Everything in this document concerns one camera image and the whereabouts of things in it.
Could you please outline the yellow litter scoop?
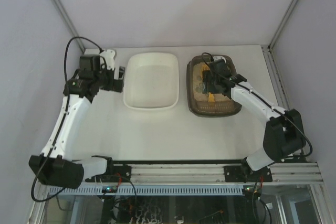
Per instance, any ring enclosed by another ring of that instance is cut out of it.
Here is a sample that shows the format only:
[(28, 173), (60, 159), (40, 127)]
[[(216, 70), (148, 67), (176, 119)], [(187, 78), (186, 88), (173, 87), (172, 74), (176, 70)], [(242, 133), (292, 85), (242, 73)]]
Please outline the yellow litter scoop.
[(202, 94), (208, 95), (208, 102), (215, 102), (214, 94), (211, 92), (212, 72), (207, 64), (201, 66)]

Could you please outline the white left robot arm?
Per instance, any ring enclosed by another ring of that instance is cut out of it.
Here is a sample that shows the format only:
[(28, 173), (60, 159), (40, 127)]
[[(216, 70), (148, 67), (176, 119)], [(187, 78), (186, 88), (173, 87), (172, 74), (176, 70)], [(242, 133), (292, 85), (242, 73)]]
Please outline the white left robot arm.
[(112, 158), (92, 155), (73, 158), (73, 143), (82, 120), (99, 91), (123, 91), (125, 68), (115, 68), (116, 52), (111, 49), (99, 54), (83, 55), (79, 68), (66, 81), (59, 117), (39, 155), (29, 159), (36, 180), (43, 185), (76, 189), (82, 181), (106, 173)]

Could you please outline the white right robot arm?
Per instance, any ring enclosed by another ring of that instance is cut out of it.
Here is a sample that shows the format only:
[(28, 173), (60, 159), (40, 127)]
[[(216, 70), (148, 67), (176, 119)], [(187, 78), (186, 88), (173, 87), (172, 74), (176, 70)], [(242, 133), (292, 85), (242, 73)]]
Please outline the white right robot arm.
[(271, 103), (258, 93), (245, 77), (232, 74), (224, 58), (203, 61), (203, 89), (207, 93), (222, 94), (246, 108), (264, 125), (262, 146), (245, 157), (242, 167), (256, 172), (279, 162), (309, 145), (304, 134), (300, 113)]

